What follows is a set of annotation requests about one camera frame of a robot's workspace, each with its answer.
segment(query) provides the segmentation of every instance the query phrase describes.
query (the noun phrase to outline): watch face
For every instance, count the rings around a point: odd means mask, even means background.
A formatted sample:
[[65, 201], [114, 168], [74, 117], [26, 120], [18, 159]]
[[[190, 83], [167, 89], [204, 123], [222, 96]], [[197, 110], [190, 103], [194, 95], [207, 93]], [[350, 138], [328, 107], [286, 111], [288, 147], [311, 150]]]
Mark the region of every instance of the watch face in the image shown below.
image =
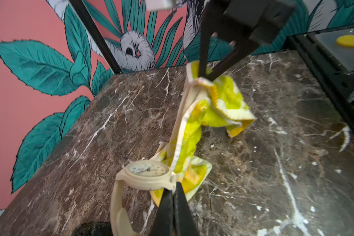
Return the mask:
[[154, 163], [140, 163], [130, 165], [128, 170], [133, 174], [147, 177], [161, 176], [168, 172], [168, 169], [165, 168], [164, 165], [158, 165]]

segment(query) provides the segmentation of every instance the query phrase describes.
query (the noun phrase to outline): wall mural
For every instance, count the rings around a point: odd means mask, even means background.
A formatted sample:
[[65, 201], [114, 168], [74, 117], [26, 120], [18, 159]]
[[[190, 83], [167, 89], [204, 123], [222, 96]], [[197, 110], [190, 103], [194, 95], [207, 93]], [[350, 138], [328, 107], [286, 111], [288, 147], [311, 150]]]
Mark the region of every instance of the wall mural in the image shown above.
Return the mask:
[[[36, 40], [0, 42], [0, 57], [27, 86], [63, 96], [87, 87], [96, 96], [112, 76], [97, 62], [91, 80], [91, 51], [102, 56], [68, 0], [46, 0], [65, 25], [73, 63], [55, 49]], [[198, 59], [200, 18], [205, 0], [177, 0], [171, 10], [148, 12], [144, 0], [83, 0], [123, 71], [179, 66]], [[295, 0], [296, 12], [271, 45], [254, 54], [279, 50], [288, 35], [354, 23], [354, 0]], [[220, 60], [228, 43], [211, 38], [208, 60]], [[25, 136], [10, 178], [12, 193], [24, 185], [46, 160], [73, 123], [89, 106], [86, 96], [76, 98], [65, 112], [41, 120]]]
[[[62, 4], [55, 2], [54, 10], [62, 15]], [[179, 66], [198, 60], [200, 44], [200, 18], [207, 0], [177, 0], [177, 7], [169, 10], [165, 19], [158, 18], [158, 12], [145, 10], [142, 0], [83, 0], [100, 30], [105, 41], [124, 72]], [[309, 31], [322, 30], [354, 23], [354, 0], [295, 0], [296, 11], [280, 31], [271, 45], [259, 47], [253, 54], [269, 53], [280, 50], [287, 36]], [[105, 11], [99, 11], [95, 5], [104, 2]], [[184, 31], [176, 34], [182, 17], [174, 19], [181, 8], [186, 10]], [[163, 20], [160, 28], [155, 22]], [[97, 46], [90, 40], [92, 50], [100, 54]], [[208, 60], [221, 60], [232, 50], [231, 46], [218, 38], [211, 38]]]
[[[51, 47], [35, 40], [0, 42], [0, 57], [27, 86], [48, 95], [63, 96], [86, 86], [96, 96], [113, 75], [98, 62], [90, 87], [91, 59], [88, 36], [70, 6], [63, 13], [68, 49], [74, 63]], [[26, 135], [13, 167], [12, 193], [24, 185], [89, 106], [80, 96], [65, 112], [44, 118]]]

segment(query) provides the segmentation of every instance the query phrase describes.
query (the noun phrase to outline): black object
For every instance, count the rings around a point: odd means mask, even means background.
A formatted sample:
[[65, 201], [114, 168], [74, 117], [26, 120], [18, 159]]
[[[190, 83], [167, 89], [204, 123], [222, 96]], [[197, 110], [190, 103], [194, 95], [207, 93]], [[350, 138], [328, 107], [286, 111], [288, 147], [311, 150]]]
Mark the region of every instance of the black object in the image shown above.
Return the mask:
[[[293, 10], [294, 5], [285, 0], [209, 1], [202, 15], [199, 76], [213, 81], [260, 44], [272, 43]], [[209, 41], [214, 32], [236, 45], [210, 74], [206, 74]]]
[[97, 44], [97, 47], [101, 51], [102, 55], [108, 62], [110, 68], [113, 70], [113, 73], [115, 74], [121, 74], [122, 70], [119, 67], [117, 61], [115, 60], [113, 54], [110, 52], [109, 47], [105, 43], [104, 38], [102, 37], [100, 31], [98, 30], [96, 24], [92, 20], [92, 17], [90, 16], [88, 10], [85, 8], [84, 3], [82, 0], [69, 0], [70, 4], [74, 8], [77, 16], [80, 18], [80, 20], [83, 22], [85, 25], [85, 28], [91, 35], [92, 39], [95, 41]]
[[182, 185], [177, 182], [175, 193], [164, 189], [159, 210], [149, 236], [198, 236]]
[[110, 222], [91, 222], [77, 227], [72, 236], [113, 236]]
[[354, 71], [345, 71], [341, 64], [316, 40], [315, 35], [352, 29], [354, 25], [324, 29], [287, 37], [284, 48], [296, 49], [329, 99], [354, 133]]

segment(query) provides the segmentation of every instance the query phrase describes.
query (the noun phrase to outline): black metal frame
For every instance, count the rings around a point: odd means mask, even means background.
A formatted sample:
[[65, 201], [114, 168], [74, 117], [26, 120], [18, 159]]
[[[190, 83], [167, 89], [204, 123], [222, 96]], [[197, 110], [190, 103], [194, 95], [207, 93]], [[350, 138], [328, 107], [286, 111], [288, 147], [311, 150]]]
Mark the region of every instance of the black metal frame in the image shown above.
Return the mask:
[[100, 31], [98, 30], [96, 24], [94, 23], [92, 17], [90, 16], [88, 10], [86, 9], [82, 0], [69, 0], [71, 6], [75, 10], [77, 16], [85, 25], [87, 31], [91, 35], [92, 39], [97, 44], [97, 47], [101, 51], [102, 55], [108, 62], [110, 68], [115, 74], [121, 74], [122, 70], [119, 67], [117, 61], [115, 60], [113, 54], [111, 53], [109, 47], [105, 43], [104, 38], [102, 37]]
[[149, 236], [199, 236], [180, 182], [173, 193], [164, 188]]
[[[198, 75], [214, 81], [232, 65], [255, 51], [260, 44], [272, 43], [294, 10], [293, 3], [283, 0], [209, 1], [202, 14]], [[209, 42], [214, 32], [219, 38], [233, 41], [236, 45], [207, 74]]]

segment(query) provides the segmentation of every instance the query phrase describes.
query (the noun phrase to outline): crumpled towel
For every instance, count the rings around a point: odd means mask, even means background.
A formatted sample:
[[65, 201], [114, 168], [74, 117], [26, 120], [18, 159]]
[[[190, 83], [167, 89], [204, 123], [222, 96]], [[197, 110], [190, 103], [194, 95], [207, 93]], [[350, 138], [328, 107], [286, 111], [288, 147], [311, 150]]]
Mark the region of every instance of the crumpled towel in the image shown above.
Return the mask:
[[[186, 65], [187, 76], [172, 136], [169, 143], [160, 142], [151, 158], [167, 164], [176, 173], [187, 201], [212, 169], [211, 163], [194, 156], [201, 126], [225, 126], [232, 138], [255, 120], [231, 77], [220, 76], [213, 82], [198, 78], [198, 66], [198, 61]], [[163, 189], [150, 192], [159, 206]]]

